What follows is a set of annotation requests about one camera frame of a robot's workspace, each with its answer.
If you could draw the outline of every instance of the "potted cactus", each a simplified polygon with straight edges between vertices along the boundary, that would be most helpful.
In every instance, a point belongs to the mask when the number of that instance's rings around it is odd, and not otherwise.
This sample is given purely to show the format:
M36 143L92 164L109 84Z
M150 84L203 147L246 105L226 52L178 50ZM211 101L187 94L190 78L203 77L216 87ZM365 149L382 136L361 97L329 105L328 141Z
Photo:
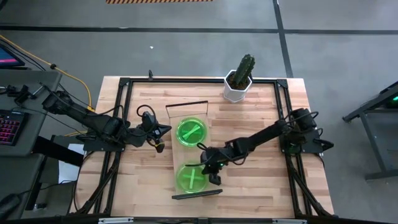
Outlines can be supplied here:
M252 80L249 78L255 64L254 57L247 54L237 70L231 70L224 78L224 98L232 103L237 103L244 99L249 90Z

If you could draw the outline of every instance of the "butcher block tabletop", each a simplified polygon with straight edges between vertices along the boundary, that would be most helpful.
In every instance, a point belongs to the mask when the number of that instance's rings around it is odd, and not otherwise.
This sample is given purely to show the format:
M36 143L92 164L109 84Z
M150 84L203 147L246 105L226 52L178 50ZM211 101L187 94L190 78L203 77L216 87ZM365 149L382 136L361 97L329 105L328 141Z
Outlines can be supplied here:
M96 105L97 113L114 107L119 79L120 77L104 77ZM309 108L304 80L288 78L287 82L293 110ZM223 87L222 83L135 83L132 88L128 121L132 126L141 123L136 110L138 106L146 104L153 107L160 124L170 124L166 105L207 100L211 146L222 147L225 141L250 136L279 119L272 85L253 84L245 99L236 104L223 98ZM280 152L278 138L257 147L242 166L230 164L224 167L220 171L220 188L223 189L221 194L173 200L175 173L171 134L174 132L175 130L171 130L163 137L165 149L160 154L147 143L140 148L126 147L121 156L112 216L294 217L285 157ZM97 187L103 158L103 152L95 152L83 164L76 190L78 207L89 199ZM302 159L308 188L324 209L333 213L322 161L312 154L303 154ZM300 208L304 212L302 193L297 184L296 186ZM105 188L104 202L107 195L108 188Z

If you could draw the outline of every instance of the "petri dish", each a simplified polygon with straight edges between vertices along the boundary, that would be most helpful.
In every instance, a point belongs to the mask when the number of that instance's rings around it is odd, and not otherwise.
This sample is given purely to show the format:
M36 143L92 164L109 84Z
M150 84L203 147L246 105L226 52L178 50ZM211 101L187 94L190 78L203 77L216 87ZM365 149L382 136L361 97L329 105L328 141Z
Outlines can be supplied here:
M203 166L186 167L185 164L181 166L176 176L177 187L188 194L205 190L208 184L208 177L201 173L203 168Z
M185 118L178 124L176 135L184 146L196 147L206 138L206 126L198 118Z

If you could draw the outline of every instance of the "hexagonal white planter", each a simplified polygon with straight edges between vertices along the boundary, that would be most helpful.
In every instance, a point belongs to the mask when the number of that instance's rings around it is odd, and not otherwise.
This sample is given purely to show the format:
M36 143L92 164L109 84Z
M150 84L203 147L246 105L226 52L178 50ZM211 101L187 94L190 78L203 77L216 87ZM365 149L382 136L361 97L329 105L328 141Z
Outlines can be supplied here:
M246 92L249 90L250 86L252 85L252 81L250 78L248 78L249 85L245 90L234 90L229 86L228 82L226 81L226 79L229 77L229 75L233 72L236 72L236 70L229 71L227 76L225 76L225 78L224 78L224 98L226 98L227 100L229 100L232 103L237 103L244 99Z

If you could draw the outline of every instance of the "orange warning stripe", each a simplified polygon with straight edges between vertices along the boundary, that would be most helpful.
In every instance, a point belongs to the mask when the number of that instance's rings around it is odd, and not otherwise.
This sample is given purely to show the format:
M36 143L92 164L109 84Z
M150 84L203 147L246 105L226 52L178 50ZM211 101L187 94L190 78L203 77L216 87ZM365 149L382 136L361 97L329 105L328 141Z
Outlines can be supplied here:
M107 4L129 4L129 3L164 3L164 2L207 2L213 0L106 0Z

